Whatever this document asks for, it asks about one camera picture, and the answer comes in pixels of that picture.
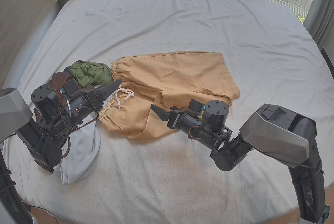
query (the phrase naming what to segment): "white bed sheet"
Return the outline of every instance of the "white bed sheet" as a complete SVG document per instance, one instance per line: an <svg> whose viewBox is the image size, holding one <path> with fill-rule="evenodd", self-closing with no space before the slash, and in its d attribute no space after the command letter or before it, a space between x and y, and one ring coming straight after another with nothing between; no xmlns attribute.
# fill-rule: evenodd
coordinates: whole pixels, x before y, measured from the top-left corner
<svg viewBox="0 0 334 224"><path fill-rule="evenodd" d="M317 123L325 186L334 182L334 81L291 10L266 0L70 0L48 30L19 85L26 102L76 60L222 52L240 88L226 125L239 127L263 103ZM209 150L181 132L129 140L97 124L100 152L87 179L64 186L17 137L4 156L19 195L72 223L260 223L298 204L285 165L251 151L220 171Z"/></svg>

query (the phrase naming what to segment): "crumpled green shirt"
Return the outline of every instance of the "crumpled green shirt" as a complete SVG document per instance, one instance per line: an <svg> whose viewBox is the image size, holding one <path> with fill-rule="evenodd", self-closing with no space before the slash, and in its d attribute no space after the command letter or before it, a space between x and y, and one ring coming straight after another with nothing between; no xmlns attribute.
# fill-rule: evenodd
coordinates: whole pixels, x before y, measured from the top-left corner
<svg viewBox="0 0 334 224"><path fill-rule="evenodd" d="M113 81L110 68L103 63L76 61L69 68L69 73L84 88L109 84Z"/></svg>

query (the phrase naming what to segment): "wooden headboard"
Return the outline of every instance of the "wooden headboard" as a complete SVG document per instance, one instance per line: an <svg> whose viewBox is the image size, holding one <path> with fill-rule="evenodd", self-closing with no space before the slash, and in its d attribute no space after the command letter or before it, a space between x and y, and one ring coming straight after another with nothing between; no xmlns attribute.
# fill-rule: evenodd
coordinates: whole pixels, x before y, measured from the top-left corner
<svg viewBox="0 0 334 224"><path fill-rule="evenodd" d="M16 54L58 0L0 0L0 88Z"/></svg>

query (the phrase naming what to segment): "gray curtain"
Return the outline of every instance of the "gray curtain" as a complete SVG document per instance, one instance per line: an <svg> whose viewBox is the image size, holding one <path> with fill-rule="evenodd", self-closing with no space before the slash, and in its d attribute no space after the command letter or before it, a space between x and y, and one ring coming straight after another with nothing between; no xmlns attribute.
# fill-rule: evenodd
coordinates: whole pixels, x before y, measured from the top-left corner
<svg viewBox="0 0 334 224"><path fill-rule="evenodd" d="M320 50L334 21L333 10L334 0L313 0L304 21L305 28Z"/></svg>

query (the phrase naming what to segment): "drawstring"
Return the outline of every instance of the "drawstring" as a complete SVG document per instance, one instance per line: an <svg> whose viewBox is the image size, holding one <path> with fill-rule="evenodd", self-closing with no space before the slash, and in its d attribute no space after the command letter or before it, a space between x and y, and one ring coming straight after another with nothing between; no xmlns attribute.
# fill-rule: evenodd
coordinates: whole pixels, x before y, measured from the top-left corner
<svg viewBox="0 0 334 224"><path fill-rule="evenodd" d="M126 100L127 100L128 98L130 98L130 97L133 97L133 96L135 95L135 93L134 93L131 89L129 89L129 88L121 88L121 87L119 87L119 89L117 89L117 90L115 91L115 97L116 97L116 101L117 101L117 104L118 104L118 108L121 109L121 102L120 102L120 100L119 100L119 98L118 98L118 96L117 96L117 93L118 93L119 91L121 91L121 92L125 92L125 93L128 94L128 96L125 98L124 101L126 101Z"/></svg>

